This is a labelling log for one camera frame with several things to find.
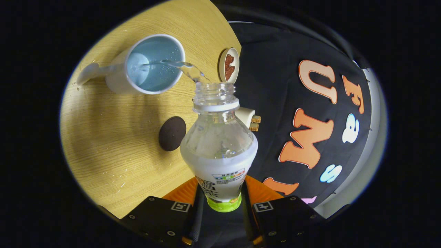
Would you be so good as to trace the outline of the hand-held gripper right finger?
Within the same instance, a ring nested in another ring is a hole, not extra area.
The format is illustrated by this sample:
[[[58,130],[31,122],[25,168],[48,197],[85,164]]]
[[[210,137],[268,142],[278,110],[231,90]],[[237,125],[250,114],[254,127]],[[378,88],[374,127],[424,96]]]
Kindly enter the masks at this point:
[[[326,223],[300,197],[282,197],[251,176],[241,196],[247,237],[255,247],[308,247]]]

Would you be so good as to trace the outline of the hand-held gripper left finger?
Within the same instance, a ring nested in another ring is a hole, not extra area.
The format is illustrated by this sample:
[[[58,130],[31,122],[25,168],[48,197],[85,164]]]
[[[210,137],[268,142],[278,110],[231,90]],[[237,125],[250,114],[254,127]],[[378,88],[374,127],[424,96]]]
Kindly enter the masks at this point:
[[[161,247],[191,247],[199,239],[203,200],[193,177],[162,198],[148,196],[119,222]]]

